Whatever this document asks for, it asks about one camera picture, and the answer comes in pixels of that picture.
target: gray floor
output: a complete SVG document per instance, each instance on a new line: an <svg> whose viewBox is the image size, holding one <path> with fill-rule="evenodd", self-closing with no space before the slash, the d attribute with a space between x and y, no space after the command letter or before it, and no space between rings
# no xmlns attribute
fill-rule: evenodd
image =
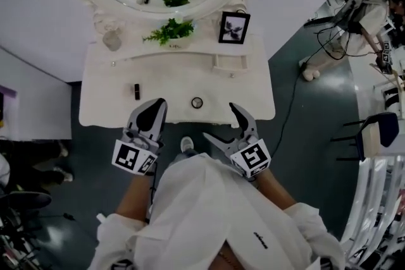
<svg viewBox="0 0 405 270"><path fill-rule="evenodd" d="M273 152L280 136L292 86L297 76L297 62L318 48L316 39L300 30L269 61L276 116L258 121L259 134ZM42 215L72 214L76 222L63 218L42 218L39 233L40 259L53 269L86 269L96 246L96 215L112 213L118 205L131 176L112 167L111 155L120 129L83 127L78 122L80 87L73 88L70 156L53 161L71 168L73 183L51 189L53 201L41 210ZM348 62L322 75L322 80L306 83L299 80L292 113L282 143L273 156L271 170L287 190L301 202L320 209L327 228L338 238L354 197L358 165L337 162L337 156L352 156L347 144L331 144L334 135L350 135L353 129L341 125L358 119L356 95ZM232 137L239 133L229 126L197 123L167 124L163 132L166 147L159 157L159 176L179 150L184 135L193 137L196 149L211 152L201 135L210 131ZM220 153L214 150L214 157Z"/></svg>

